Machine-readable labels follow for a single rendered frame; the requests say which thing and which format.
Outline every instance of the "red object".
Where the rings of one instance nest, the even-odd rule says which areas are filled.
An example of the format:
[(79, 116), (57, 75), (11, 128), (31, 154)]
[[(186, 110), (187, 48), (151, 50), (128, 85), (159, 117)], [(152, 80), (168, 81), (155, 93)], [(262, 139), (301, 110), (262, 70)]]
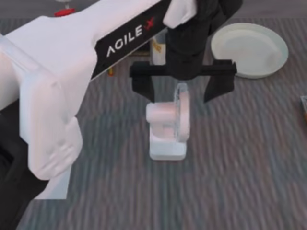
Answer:
[(60, 10), (60, 11), (54, 13), (54, 16), (55, 17), (63, 17), (63, 16), (70, 15), (74, 12), (75, 12), (74, 8), (68, 8), (68, 9), (63, 9), (63, 10)]

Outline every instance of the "orange object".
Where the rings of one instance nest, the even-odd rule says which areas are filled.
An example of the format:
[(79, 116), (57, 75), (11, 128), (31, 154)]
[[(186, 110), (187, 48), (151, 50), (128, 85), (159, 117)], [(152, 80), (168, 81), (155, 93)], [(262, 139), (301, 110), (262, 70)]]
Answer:
[(113, 68), (109, 68), (107, 73), (108, 73), (109, 76), (113, 77), (114, 76), (114, 69)]
[(60, 11), (54, 13), (54, 16), (55, 17), (63, 17), (63, 16), (70, 15), (74, 12), (75, 12), (74, 8), (67, 8), (67, 9), (63, 9), (63, 10), (60, 10)]

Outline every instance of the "white plate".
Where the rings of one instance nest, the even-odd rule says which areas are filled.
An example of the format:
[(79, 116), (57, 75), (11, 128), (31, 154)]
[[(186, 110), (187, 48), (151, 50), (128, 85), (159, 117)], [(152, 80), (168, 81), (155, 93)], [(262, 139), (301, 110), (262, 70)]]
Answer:
[(285, 41), (274, 31), (251, 23), (235, 23), (215, 33), (211, 41), (215, 59), (232, 59), (237, 76), (263, 78), (286, 63), (289, 51)]

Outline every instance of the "red cap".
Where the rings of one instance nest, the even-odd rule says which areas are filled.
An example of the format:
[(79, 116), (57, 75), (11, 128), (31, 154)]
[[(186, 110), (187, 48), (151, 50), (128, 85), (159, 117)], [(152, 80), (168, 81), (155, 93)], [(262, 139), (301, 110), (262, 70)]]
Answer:
[(60, 10), (60, 11), (54, 13), (54, 16), (55, 17), (63, 17), (63, 16), (70, 15), (74, 12), (75, 12), (74, 8), (68, 8), (68, 9), (63, 9), (63, 10)]

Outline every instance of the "white robotic arm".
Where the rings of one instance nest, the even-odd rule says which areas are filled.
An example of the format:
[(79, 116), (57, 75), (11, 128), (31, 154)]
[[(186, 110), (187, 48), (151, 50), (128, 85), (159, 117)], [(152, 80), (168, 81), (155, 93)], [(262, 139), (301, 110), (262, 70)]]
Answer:
[(147, 42), (162, 22), (174, 28), (196, 14), (192, 0), (169, 3), (101, 0), (66, 17), (39, 17), (0, 37), (7, 63), (0, 68), (0, 109), (20, 98), (20, 136), (37, 178), (54, 178), (78, 157), (82, 136), (75, 116), (95, 70), (103, 66), (98, 73), (104, 72)]

